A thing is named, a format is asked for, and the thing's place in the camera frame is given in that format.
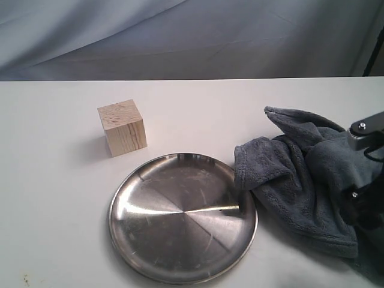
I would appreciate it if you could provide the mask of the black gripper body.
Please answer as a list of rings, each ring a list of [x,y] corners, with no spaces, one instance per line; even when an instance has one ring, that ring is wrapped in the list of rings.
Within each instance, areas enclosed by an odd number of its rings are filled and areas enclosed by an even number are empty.
[[[370,184],[343,191],[343,220],[366,230],[383,227],[383,170]]]

